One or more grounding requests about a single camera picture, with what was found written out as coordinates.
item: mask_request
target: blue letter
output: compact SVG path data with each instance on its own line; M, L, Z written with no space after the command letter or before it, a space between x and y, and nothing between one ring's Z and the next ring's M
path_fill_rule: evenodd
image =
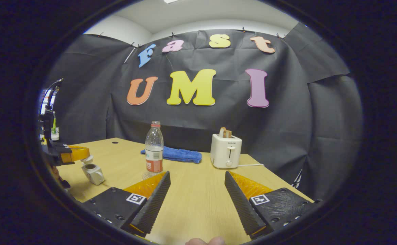
M143 65L150 61L149 56L153 54L152 48L154 47L156 47L156 44L150 45L148 48L144 49L140 54L138 54L138 57L140 58L140 65L138 66L138 68L141 68Z

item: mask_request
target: white cup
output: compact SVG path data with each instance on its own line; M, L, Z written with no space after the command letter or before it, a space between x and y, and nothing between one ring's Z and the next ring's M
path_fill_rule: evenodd
M103 177L102 169L96 164L85 164L82 166L83 173L86 175L89 181L94 185L99 185L105 181Z

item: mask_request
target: bottle label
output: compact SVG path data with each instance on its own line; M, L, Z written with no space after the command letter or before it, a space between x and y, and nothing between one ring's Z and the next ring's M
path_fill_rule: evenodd
M162 171L162 152L145 150L145 161L146 167L149 172L161 172Z

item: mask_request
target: white ceiling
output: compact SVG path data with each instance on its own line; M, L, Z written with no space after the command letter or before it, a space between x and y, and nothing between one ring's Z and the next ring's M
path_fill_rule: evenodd
M151 33L202 20L237 19L271 24L291 30L297 21L258 0L142 0L115 13Z

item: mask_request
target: white toaster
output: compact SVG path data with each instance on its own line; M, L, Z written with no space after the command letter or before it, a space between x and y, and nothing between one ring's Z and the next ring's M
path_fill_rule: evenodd
M241 155L242 140L235 136L231 138L212 135L211 161L217 168L236 168Z

